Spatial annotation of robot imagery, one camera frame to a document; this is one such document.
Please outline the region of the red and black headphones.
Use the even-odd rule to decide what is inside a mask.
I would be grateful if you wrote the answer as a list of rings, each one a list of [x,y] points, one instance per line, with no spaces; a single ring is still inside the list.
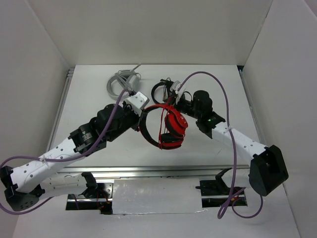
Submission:
[[[162,109],[158,141],[151,137],[147,129],[147,116],[156,109]],[[144,117],[139,125],[140,133],[145,140],[161,150],[172,150],[181,147],[187,127],[188,123],[182,114],[173,105],[168,104],[155,104],[145,108]]]

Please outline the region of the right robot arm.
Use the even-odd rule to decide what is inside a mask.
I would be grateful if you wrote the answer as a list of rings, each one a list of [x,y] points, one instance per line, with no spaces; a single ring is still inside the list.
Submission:
[[[180,93],[173,93],[175,108],[194,119],[198,129],[211,139],[235,149],[234,155],[248,165],[247,169],[223,170],[217,175],[216,190],[227,194],[233,185],[252,188],[261,196],[269,195],[289,178],[281,150],[275,146],[260,144],[228,126],[224,118],[212,109],[209,93],[198,90],[191,100]]]

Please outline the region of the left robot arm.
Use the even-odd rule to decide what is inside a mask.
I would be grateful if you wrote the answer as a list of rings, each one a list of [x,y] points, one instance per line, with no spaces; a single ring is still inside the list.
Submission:
[[[39,157],[13,156],[0,166],[0,179],[5,186],[4,195],[11,215],[30,213],[38,202],[48,202],[64,194],[78,194],[86,198],[100,194],[91,172],[75,176],[57,176],[68,165],[105,149],[128,129],[136,129],[144,113],[144,106],[125,102],[109,104],[97,112],[86,124],[79,126],[59,145]]]

